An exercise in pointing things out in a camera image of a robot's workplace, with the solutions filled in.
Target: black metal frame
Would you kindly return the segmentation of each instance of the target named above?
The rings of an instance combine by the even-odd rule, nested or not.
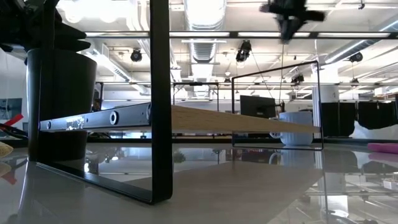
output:
[[[51,92],[43,92],[40,85],[51,84],[53,76],[54,19],[57,0],[46,1],[43,13],[43,61],[40,79],[33,85],[34,96],[40,102],[34,106],[32,119],[29,123],[29,160],[37,161],[38,165],[70,175],[99,187],[112,190],[119,194],[140,200],[145,203],[157,203],[172,196],[173,160],[172,160],[172,123],[169,64],[169,1],[150,2],[150,69],[151,69],[151,103],[127,106],[115,110],[80,114],[67,118],[51,119],[48,105],[52,100]],[[126,128],[131,126],[147,126],[152,128],[152,190],[146,190],[115,180],[88,174],[82,170],[63,166],[49,161],[41,161],[37,157],[40,150],[40,133],[49,131],[84,131],[87,129]]]
[[[148,38],[148,31],[85,31],[88,38],[93,39],[145,39]],[[212,35],[200,35],[200,33],[211,33]],[[278,31],[170,31],[171,39],[279,39]],[[298,40],[396,40],[398,32],[347,32],[347,31],[310,31],[296,32],[293,39]]]
[[[182,87],[179,88],[177,90],[177,92],[175,91],[175,86],[177,85],[181,85]],[[180,91],[185,85],[189,85],[189,86],[203,86],[203,85],[215,85],[217,86],[217,111],[220,111],[220,84],[218,82],[189,82],[189,83],[185,83],[185,82],[174,82],[173,83],[173,105],[175,105],[175,94],[178,93],[178,91]]]
[[[319,63],[318,63],[317,60],[314,60],[314,61],[311,61],[311,62],[298,63],[298,64],[295,64],[295,65],[289,65],[289,66],[280,67],[280,68],[273,68],[273,69],[270,69],[270,70],[264,70],[264,71],[260,71],[260,72],[248,73],[248,74],[245,74],[245,75],[238,75],[238,76],[233,77],[231,79],[232,113],[235,113],[235,87],[234,87],[235,79],[243,78],[243,77],[250,77],[250,76],[253,76],[253,75],[258,75],[258,74],[267,73],[267,72],[274,72],[274,71],[288,69],[288,68],[294,68],[294,67],[297,67],[297,66],[311,65],[311,64],[314,64],[314,63],[317,65],[317,77],[318,77],[317,86],[318,86],[318,95],[319,95],[318,104],[319,104],[319,113],[320,113],[320,135],[321,135],[320,144],[321,144],[321,148],[319,149],[318,147],[314,147],[313,149],[306,149],[306,148],[300,148],[300,147],[292,147],[292,148],[284,147],[284,149],[317,150],[317,151],[323,150],[323,148],[324,148],[324,139],[323,139],[323,129],[322,129],[322,116],[321,116],[322,107],[321,107],[321,92],[320,92],[320,76],[319,76]],[[236,139],[235,135],[232,134],[232,146],[233,147],[248,147],[248,148],[265,148],[266,147],[267,149],[280,149],[280,147],[274,147],[274,146],[261,146],[261,147],[257,147],[257,146],[236,146],[236,140],[237,139]]]

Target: white cup handle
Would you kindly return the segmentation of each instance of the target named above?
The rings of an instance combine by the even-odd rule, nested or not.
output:
[[[271,156],[269,157],[268,164],[272,164],[272,160],[274,159],[275,156],[281,156],[281,155],[282,155],[282,153],[280,153],[280,152],[272,153]]]
[[[269,119],[273,119],[273,120],[276,120],[276,121],[279,121],[280,119],[279,118],[269,118]],[[282,137],[282,133],[269,133],[269,135],[271,136],[271,137],[273,137],[274,139],[280,139],[281,137]]]

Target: cable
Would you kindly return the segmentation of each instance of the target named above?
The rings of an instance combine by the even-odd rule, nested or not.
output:
[[[254,52],[251,51],[251,54],[253,55],[254,62],[256,63],[257,69],[258,69],[259,72],[260,72],[260,71],[261,71],[261,70],[260,70],[260,66],[259,66],[259,64],[257,63],[257,60],[256,60],[256,58],[255,58],[255,56],[254,56]],[[261,76],[261,78],[262,78],[262,82],[263,82],[264,84],[266,84],[266,87],[267,87],[267,90],[268,90],[268,92],[269,92],[269,95],[271,96],[271,98],[273,98],[273,97],[272,97],[272,93],[271,93],[271,91],[269,90],[269,88],[268,88],[268,86],[267,86],[267,83],[266,83],[264,77],[262,76],[262,73],[260,73],[260,76]]]
[[[284,53],[285,53],[285,45],[282,45],[282,64],[280,65],[280,67],[282,68],[280,70],[280,84],[279,84],[279,103],[280,103],[280,93],[282,92],[282,79],[284,77]]]

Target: white ceiling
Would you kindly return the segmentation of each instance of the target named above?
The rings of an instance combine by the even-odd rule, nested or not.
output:
[[[61,15],[65,18],[65,11],[62,6],[63,0],[58,5]],[[172,9],[170,10],[170,25],[171,29],[186,30],[184,12],[176,10],[182,7],[182,0],[170,0]],[[278,30],[277,24],[274,20],[273,14],[264,14],[258,11],[260,3],[256,0],[228,0],[228,7],[226,8],[226,17],[224,23],[224,30]],[[359,0],[308,0],[307,5],[314,9],[329,9],[327,10],[328,17],[325,22],[309,22],[304,25],[301,31],[375,31],[377,26],[384,21],[397,16],[398,18],[398,2],[396,0],[367,0],[366,7],[363,10],[356,9],[359,6]],[[127,1],[113,1],[114,7],[109,8],[106,12],[118,15],[115,22],[105,23],[99,17],[83,18],[78,23],[69,23],[66,19],[64,21],[83,31],[104,31],[104,30],[129,30],[126,25],[126,18],[123,15],[123,4]],[[331,7],[338,6],[338,10],[331,10]],[[389,7],[388,9],[375,9],[375,7]],[[131,73],[135,80],[149,81],[150,79],[150,60],[147,55],[143,55],[141,62],[132,62],[130,54],[133,48],[139,48],[136,39],[95,39],[92,40],[97,46],[105,44],[109,47],[109,56],[119,62],[125,70]],[[345,44],[350,43],[350,40],[317,40],[317,51],[315,50],[314,40],[293,40],[289,45],[284,47],[283,61],[282,61],[282,45],[278,40],[270,39],[252,39],[253,54],[247,59],[244,68],[236,68],[235,55],[236,50],[241,44],[241,39],[226,39],[225,44],[218,44],[216,54],[216,62],[213,69],[213,80],[223,81],[225,72],[231,72],[231,75],[242,75],[245,73],[258,72],[260,70],[267,70],[270,68],[293,65],[295,63],[304,62],[306,59],[313,58],[315,54],[327,55],[334,52]],[[172,49],[177,60],[178,65],[182,69],[182,78],[187,78],[190,71],[190,56],[187,44],[181,43],[181,39],[171,40]],[[382,40],[375,45],[368,47],[361,51],[364,55],[364,60],[360,63],[354,63],[354,67],[349,62],[341,63],[339,69],[339,76],[341,81],[348,81],[354,76],[375,71],[385,65],[395,62],[398,51],[392,50],[397,47],[396,40]],[[396,72],[388,72],[379,74],[379,78],[391,77],[397,75]],[[280,80],[280,72],[271,74],[271,78],[267,80],[277,82]],[[98,80],[101,81],[115,81],[113,74],[104,68],[98,69]],[[240,80],[241,82],[253,82],[259,80],[259,77],[250,77]]]

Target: black monitor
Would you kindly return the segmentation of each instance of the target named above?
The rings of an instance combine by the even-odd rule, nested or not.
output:
[[[274,98],[241,95],[241,114],[258,118],[273,118],[276,116]]]

